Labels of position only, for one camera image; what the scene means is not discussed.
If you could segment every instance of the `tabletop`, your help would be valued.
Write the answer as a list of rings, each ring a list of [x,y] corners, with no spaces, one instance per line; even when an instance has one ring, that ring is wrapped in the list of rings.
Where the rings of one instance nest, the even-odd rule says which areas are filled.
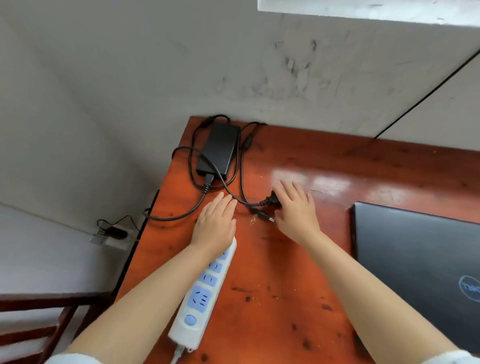
[[[201,120],[190,118],[179,145],[189,145]],[[196,145],[207,136],[201,131]],[[152,215],[179,215],[199,199],[187,155],[179,151],[172,160]],[[312,193],[322,230],[350,253],[349,208],[356,201],[480,223],[479,160],[473,151],[263,126],[244,156],[244,186],[248,199],[258,202],[279,179],[296,181]],[[239,178],[229,187],[240,195]],[[179,221],[148,222],[117,299],[189,244],[202,206]],[[307,253],[244,206],[235,218],[237,250],[200,347],[181,362],[371,362]],[[146,363],[170,362],[175,345],[168,330]]]

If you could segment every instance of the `wooden chair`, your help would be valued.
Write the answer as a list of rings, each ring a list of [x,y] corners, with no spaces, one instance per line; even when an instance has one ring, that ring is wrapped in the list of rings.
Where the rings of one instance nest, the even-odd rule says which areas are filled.
[[[35,328],[32,330],[11,332],[0,335],[0,346],[18,342],[47,338],[43,350],[18,359],[11,359],[4,364],[42,364],[55,350],[60,337],[67,328],[73,314],[79,306],[90,308],[75,336],[92,323],[113,303],[113,296],[104,293],[65,293],[65,294],[0,294],[0,312],[27,311],[44,308],[64,307],[56,326]]]

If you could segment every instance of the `dell logo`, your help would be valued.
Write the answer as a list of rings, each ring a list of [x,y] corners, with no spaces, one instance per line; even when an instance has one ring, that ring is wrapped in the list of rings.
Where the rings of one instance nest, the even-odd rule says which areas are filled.
[[[480,282],[477,279],[471,276],[463,276],[458,281],[458,285],[464,295],[472,301],[480,303]]]

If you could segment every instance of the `laptop charger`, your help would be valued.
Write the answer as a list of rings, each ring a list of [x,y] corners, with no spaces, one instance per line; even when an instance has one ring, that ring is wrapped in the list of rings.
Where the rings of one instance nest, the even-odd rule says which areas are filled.
[[[202,152],[215,164],[224,180],[227,179],[228,169],[237,149],[240,132],[241,128],[239,126],[214,122],[208,139],[202,148]],[[198,159],[196,171],[201,176],[213,174],[218,177],[216,172],[201,157]]]

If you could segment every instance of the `laptop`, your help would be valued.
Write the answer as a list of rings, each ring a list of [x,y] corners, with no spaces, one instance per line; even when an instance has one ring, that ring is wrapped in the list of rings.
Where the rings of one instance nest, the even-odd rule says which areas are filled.
[[[480,353],[480,225],[364,202],[351,212],[358,262],[455,345]]]

